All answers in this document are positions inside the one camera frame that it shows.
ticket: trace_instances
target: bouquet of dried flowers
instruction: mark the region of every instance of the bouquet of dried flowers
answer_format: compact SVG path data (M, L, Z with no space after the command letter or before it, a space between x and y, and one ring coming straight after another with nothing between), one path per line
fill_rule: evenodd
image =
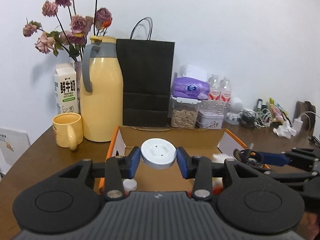
M30 37L40 30L42 34L35 43L36 49L40 52L48 54L51 52L50 49L52 49L53 54L58 56L59 50L65 50L75 62L78 56L82 60L84 48L87 44L87 35L92 25L94 35L98 35L99 32L100 35L105 35L107 28L112 23L112 16L107 8L97 10L97 1L95 0L94 17L83 17L76 13L75 0L55 0L54 2L47 0L42 6L42 14L47 17L56 17L59 22L57 28L60 27L61 32L56 30L46 32L43 30L40 22L29 22L27 19L27 24L23 27L23 35ZM60 7L68 8L71 30L65 31L58 18L58 9Z

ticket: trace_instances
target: blue logo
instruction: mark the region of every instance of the blue logo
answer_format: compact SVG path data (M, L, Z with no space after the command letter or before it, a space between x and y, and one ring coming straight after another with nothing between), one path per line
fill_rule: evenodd
M193 85L193 84L192 85L188 85L188 90L189 91L195 91L196 88L197 88L196 85Z

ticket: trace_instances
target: yellow mug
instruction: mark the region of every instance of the yellow mug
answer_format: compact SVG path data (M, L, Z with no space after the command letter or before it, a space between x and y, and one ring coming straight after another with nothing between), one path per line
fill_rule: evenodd
M60 147L74 151L83 141L81 115L76 113L58 114L53 119L53 131Z

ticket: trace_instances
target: green label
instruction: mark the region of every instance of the green label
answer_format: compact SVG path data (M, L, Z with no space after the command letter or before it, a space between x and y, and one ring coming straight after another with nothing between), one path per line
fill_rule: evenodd
M66 99L63 99L62 102L68 102L68 101L72 101L72 100L75 100L76 98L73 97L73 98L66 98Z

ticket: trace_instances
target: open orange box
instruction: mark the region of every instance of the open orange box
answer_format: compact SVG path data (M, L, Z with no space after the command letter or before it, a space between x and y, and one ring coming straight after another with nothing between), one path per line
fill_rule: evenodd
M176 129L176 128L138 128L119 126L112 138L107 158L116 155L127 156L133 147L141 147L151 138L161 138L171 142L176 148L184 147L190 156L201 155L212 159L213 154L227 154L233 157L235 149L243 150L246 145L227 129ZM134 179L138 191L190 191L193 179L184 179L177 162L170 168L156 170L140 161ZM103 190L104 179L99 189Z

